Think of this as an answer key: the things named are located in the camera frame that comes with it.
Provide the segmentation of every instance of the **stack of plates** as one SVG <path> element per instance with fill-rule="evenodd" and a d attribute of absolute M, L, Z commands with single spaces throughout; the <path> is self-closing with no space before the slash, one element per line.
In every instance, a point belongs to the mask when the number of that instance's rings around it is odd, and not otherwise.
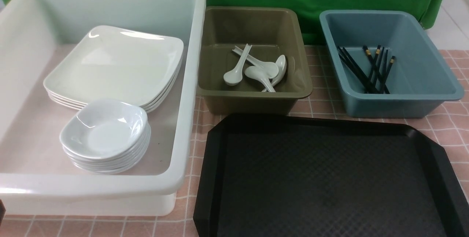
<path fill-rule="evenodd" d="M 54 102 L 76 110 L 110 98 L 149 113 L 171 91 L 183 48 L 179 38 L 98 26 L 52 70 L 44 87 Z"/>
<path fill-rule="evenodd" d="M 80 110 L 60 133 L 72 163 L 95 174 L 117 174 L 136 165 L 148 148 L 151 128 L 140 107 L 101 99 Z"/>

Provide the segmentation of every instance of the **stack of bowls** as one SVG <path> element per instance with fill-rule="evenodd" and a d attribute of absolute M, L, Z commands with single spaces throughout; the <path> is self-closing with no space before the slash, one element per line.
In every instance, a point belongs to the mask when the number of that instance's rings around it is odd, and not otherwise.
<path fill-rule="evenodd" d="M 145 155 L 151 136 L 145 110 L 118 100 L 86 105 L 60 133 L 72 163 L 94 174 L 117 174 Z"/>

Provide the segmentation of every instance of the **olive green bin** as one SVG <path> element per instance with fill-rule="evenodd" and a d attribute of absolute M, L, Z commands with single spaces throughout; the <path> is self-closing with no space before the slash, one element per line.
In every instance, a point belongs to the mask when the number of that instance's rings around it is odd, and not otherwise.
<path fill-rule="evenodd" d="M 235 46 L 243 49 L 246 44 L 252 45 L 250 55 L 265 62 L 286 56 L 287 72 L 275 86 L 277 92 L 261 92 L 263 85 L 244 73 L 236 86 L 223 81 L 223 75 L 239 60 L 232 50 Z M 250 65 L 246 61 L 244 69 Z M 249 7 L 206 9 L 197 92 L 204 97 L 211 113 L 286 115 L 298 99 L 308 97 L 312 90 L 300 26 L 293 11 Z"/>

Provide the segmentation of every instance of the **white tile wall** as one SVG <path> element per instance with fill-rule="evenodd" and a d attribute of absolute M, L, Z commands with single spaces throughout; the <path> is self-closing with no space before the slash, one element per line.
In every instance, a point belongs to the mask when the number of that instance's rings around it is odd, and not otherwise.
<path fill-rule="evenodd" d="M 469 50 L 469 7 L 464 0 L 443 0 L 435 25 L 427 30 L 438 49 Z"/>

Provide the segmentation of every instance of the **textured tray surface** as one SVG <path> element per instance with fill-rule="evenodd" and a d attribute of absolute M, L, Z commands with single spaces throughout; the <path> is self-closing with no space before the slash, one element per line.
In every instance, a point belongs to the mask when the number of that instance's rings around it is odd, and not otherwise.
<path fill-rule="evenodd" d="M 446 236 L 412 140 L 229 134 L 218 236 Z"/>

